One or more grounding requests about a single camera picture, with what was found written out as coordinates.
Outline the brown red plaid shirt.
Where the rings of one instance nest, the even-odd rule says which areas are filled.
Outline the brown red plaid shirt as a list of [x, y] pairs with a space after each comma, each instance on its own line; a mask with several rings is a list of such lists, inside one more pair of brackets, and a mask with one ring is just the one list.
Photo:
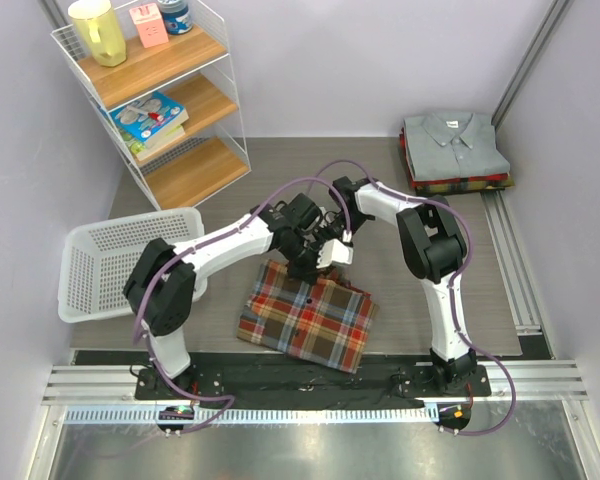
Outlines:
[[333, 271], [311, 285], [268, 260], [240, 314], [237, 338], [295, 359], [353, 374], [379, 306]]

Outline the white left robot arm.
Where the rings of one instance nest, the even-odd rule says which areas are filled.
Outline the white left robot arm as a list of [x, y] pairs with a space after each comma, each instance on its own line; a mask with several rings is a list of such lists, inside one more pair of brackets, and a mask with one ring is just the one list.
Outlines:
[[122, 293], [135, 315], [133, 340], [144, 340], [159, 388], [170, 398], [191, 392], [191, 356], [183, 325], [199, 284], [248, 257], [281, 253], [296, 271], [315, 276], [319, 249], [309, 235], [324, 210], [303, 193], [275, 206], [265, 203], [237, 221], [193, 240], [155, 238], [144, 247]]

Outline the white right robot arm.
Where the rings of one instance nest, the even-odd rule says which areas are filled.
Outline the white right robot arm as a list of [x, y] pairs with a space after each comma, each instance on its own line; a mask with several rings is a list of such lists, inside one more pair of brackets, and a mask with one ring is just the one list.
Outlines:
[[344, 200], [351, 227], [380, 219], [399, 234], [408, 270], [421, 283], [431, 320], [431, 380], [437, 391], [452, 395], [476, 372], [461, 295], [465, 261], [471, 257], [461, 224], [443, 199], [420, 199], [367, 178], [341, 177], [331, 197]]

